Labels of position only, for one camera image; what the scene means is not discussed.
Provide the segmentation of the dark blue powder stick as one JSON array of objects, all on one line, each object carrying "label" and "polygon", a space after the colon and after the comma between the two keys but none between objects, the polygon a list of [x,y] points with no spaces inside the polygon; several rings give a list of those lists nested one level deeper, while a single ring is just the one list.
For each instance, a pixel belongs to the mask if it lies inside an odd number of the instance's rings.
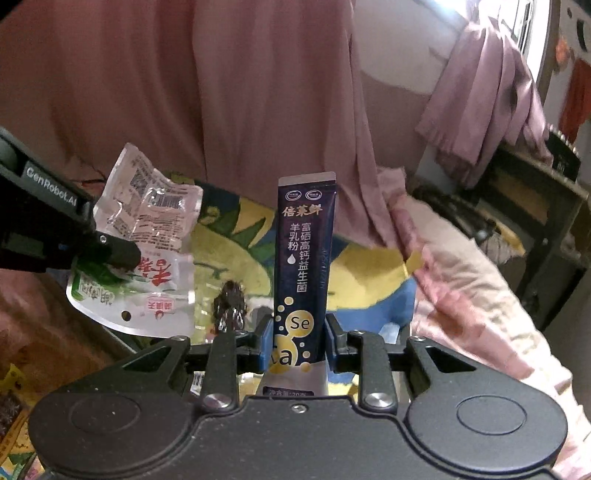
[{"label": "dark blue powder stick", "polygon": [[279,180],[273,353],[260,395],[327,394],[324,326],[337,191],[332,172]]}]

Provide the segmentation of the clear dried date packet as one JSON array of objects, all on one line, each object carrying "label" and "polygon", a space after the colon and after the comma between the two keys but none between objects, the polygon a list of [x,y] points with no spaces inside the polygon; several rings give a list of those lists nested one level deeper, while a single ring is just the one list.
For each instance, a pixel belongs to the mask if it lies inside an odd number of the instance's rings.
[{"label": "clear dried date packet", "polygon": [[245,329],[245,293],[242,284],[228,280],[213,300],[213,324],[216,334]]}]

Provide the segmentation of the yellow snack packet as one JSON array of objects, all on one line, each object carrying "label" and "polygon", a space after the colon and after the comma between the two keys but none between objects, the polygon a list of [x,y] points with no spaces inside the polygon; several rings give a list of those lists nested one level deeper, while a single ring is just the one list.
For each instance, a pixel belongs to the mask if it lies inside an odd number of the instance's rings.
[{"label": "yellow snack packet", "polygon": [[28,419],[36,400],[25,375],[11,364],[1,380],[2,479],[38,479],[44,471],[28,432]]}]

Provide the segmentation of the grey tray with cartoon liner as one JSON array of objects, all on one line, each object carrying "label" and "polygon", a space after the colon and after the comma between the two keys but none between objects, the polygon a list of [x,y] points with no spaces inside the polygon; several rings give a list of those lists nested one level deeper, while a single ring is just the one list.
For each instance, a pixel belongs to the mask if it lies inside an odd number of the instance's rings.
[{"label": "grey tray with cartoon liner", "polygon": [[[276,209],[235,197],[212,205],[194,184],[176,183],[139,153],[124,153],[92,210],[96,232],[134,242],[133,270],[78,259],[70,303],[92,320],[134,336],[182,336],[212,343],[213,300],[224,282],[242,284],[245,329],[273,319]],[[397,337],[413,315],[411,260],[396,248],[368,248],[332,232],[327,313],[346,327]]]}]

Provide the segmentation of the pink floral bed sheet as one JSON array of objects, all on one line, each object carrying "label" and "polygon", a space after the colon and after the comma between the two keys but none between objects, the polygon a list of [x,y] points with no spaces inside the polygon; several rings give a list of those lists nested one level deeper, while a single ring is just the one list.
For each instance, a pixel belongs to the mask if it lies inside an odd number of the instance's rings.
[{"label": "pink floral bed sheet", "polygon": [[[405,254],[421,253],[414,335],[432,338],[553,397],[568,420],[555,464],[565,479],[590,476],[590,422],[572,373],[476,244],[425,203],[404,195],[389,203]],[[34,397],[92,373],[113,359],[46,274],[1,273],[1,375],[25,382]]]}]

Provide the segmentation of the dark quilted bag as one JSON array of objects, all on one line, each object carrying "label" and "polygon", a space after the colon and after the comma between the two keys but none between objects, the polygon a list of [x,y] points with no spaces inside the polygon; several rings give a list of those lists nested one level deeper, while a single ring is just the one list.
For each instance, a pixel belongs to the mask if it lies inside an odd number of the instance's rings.
[{"label": "dark quilted bag", "polygon": [[427,185],[417,187],[412,195],[427,203],[465,236],[474,240],[496,265],[503,265],[514,257],[514,250],[503,237],[496,221],[483,215],[471,204]]}]

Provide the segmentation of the pink curtain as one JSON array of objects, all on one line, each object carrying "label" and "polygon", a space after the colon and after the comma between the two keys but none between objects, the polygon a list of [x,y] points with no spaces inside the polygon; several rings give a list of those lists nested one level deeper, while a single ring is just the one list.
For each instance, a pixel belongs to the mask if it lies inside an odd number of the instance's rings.
[{"label": "pink curtain", "polygon": [[23,1],[1,23],[1,124],[74,181],[126,143],[276,206],[332,171],[335,230],[394,247],[348,1]]}]

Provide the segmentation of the dark wooden side table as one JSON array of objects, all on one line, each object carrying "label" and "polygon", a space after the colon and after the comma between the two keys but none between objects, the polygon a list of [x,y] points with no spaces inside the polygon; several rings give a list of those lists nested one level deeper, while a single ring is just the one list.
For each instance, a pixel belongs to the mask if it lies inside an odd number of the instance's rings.
[{"label": "dark wooden side table", "polygon": [[590,268],[582,253],[565,244],[588,192],[552,167],[503,145],[474,193],[531,244],[515,293],[536,327],[546,329]]}]

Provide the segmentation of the hanging mauve cloth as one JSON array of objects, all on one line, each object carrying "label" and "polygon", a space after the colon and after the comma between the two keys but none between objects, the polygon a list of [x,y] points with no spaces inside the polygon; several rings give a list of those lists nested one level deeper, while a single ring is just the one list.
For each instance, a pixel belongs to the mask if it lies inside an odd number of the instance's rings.
[{"label": "hanging mauve cloth", "polygon": [[479,182],[502,144],[521,146],[547,165],[553,160],[530,69],[514,42],[488,20],[469,23],[459,36],[416,132],[465,188]]}]

